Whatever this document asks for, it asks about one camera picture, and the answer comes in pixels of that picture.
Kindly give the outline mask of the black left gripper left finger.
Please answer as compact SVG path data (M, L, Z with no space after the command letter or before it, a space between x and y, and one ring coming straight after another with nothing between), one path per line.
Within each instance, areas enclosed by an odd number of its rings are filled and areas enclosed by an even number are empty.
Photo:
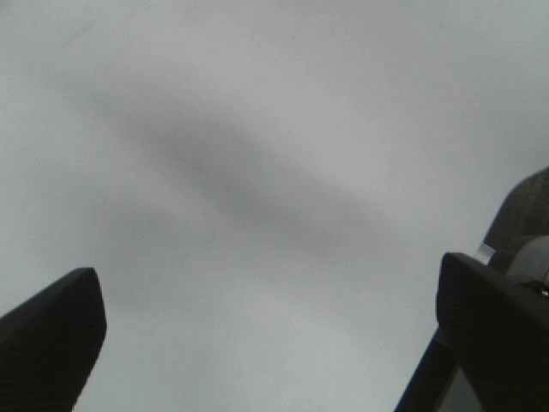
M100 280L71 270L1 317L1 409L71 411L106 338Z

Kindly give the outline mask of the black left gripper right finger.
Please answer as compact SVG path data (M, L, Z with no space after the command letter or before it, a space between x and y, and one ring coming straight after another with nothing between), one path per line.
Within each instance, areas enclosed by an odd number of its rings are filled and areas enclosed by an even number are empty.
M548 300L474 258L443 255L437 333L395 408L435 411L462 372L483 411L548 409Z

